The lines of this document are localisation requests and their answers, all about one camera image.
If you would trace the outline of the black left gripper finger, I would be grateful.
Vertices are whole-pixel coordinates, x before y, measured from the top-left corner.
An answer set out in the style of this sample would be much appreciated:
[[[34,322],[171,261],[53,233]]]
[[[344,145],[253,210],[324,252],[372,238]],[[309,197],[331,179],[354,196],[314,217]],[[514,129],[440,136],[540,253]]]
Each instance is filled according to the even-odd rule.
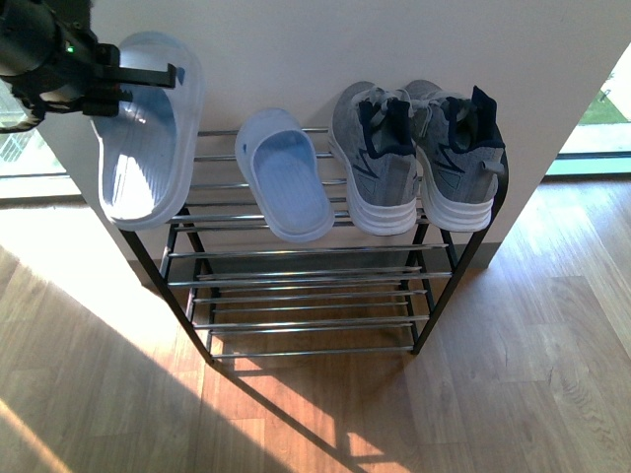
[[[175,87],[176,67],[167,65],[166,71],[133,69],[122,66],[105,66],[100,73],[104,82],[114,84],[131,84],[173,89]]]

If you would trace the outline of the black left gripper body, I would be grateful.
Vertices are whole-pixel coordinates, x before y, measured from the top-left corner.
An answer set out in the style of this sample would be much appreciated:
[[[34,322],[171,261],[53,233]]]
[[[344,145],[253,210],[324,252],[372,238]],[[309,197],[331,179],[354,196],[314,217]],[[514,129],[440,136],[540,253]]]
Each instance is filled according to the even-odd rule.
[[[39,114],[118,115],[120,89],[99,81],[95,46],[92,36],[78,34],[53,19],[11,21],[11,93]]]

